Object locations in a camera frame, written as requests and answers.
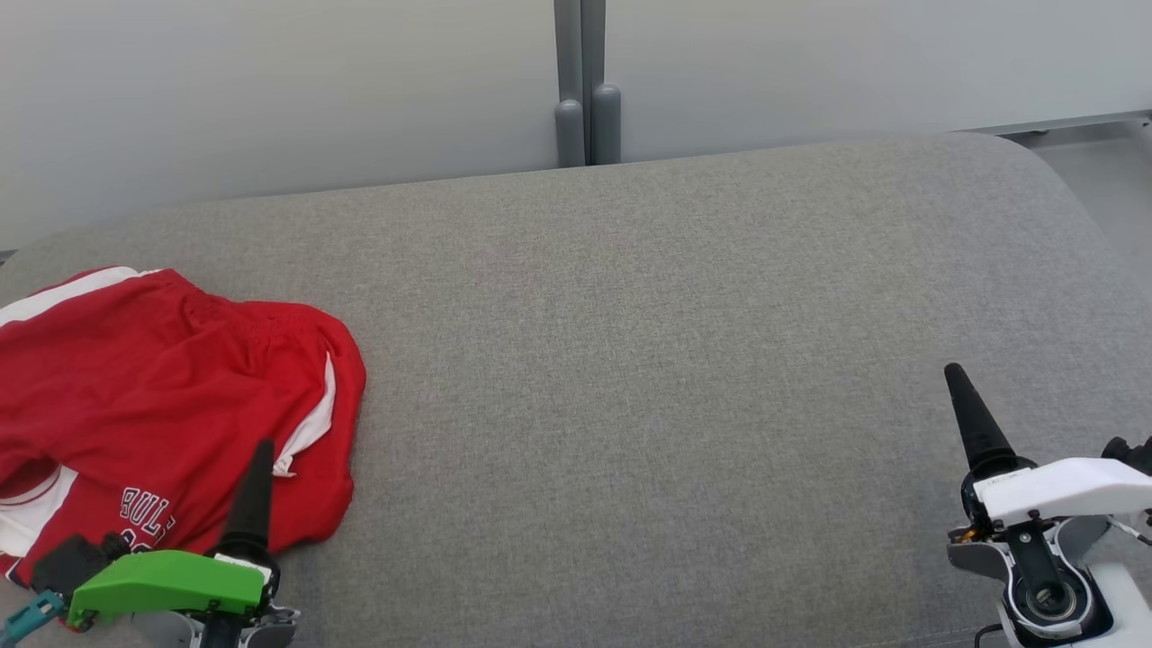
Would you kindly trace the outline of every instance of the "black cable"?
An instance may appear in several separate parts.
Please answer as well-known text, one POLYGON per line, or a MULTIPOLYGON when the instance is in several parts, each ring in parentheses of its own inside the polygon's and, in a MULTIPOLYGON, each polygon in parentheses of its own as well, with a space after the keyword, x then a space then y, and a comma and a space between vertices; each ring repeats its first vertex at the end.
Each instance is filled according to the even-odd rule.
POLYGON ((979 631, 977 631, 977 633, 976 633, 976 648, 980 648, 980 640, 982 640, 982 639, 984 639, 984 635, 985 635, 985 634, 987 634, 987 633, 990 633, 990 632, 996 632, 996 631, 1001 631, 1001 630, 1003 630, 1003 628, 1005 628, 1005 626, 1002 626, 1002 625, 1000 625, 1000 624, 992 624, 992 625, 990 625, 990 626, 987 626, 987 627, 982 627, 982 628, 980 628, 979 631))

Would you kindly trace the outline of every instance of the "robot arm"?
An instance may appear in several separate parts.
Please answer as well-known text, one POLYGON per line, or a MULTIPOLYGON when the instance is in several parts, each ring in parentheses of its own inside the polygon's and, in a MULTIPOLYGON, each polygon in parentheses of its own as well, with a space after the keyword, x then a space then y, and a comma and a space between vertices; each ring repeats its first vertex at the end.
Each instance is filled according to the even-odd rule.
POLYGON ((1101 459, 1037 466, 1013 451, 958 364, 945 377, 969 461, 961 502, 971 521, 949 534, 948 558, 1005 583, 998 606, 1013 648, 1149 645, 1152 610, 1128 571, 1082 560, 1112 527, 1150 543, 1112 515, 1152 508, 1152 452, 1114 439, 1101 459))

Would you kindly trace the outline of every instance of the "red shorts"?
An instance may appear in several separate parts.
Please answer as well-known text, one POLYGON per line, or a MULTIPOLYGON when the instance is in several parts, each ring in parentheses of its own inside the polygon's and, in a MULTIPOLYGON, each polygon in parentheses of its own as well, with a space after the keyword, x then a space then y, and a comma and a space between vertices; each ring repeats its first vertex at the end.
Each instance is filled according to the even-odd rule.
POLYGON ((26 583, 75 533, 206 551, 265 438, 271 549, 327 538, 351 500, 364 382, 335 318, 172 270, 107 269, 0 309, 0 571, 26 583))

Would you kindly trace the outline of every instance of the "gray floor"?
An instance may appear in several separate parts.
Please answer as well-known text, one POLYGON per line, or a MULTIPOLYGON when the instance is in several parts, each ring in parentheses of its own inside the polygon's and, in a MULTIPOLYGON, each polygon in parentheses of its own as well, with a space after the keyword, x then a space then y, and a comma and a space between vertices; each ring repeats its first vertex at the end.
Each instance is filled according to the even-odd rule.
POLYGON ((1152 296, 1152 126, 1111 123, 1010 138, 1063 178, 1152 296))

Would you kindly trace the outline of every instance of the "gray couch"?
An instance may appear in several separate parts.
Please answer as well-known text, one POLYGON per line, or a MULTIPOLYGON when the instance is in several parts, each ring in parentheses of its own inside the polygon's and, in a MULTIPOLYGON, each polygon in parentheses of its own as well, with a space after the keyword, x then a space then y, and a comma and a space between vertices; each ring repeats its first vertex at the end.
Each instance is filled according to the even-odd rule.
POLYGON ((356 499, 283 557, 304 647, 968 646, 998 588, 945 557, 945 363, 1040 462, 1152 430, 1150 304, 986 136, 180 206, 21 250, 0 300, 111 264, 357 337, 356 499))

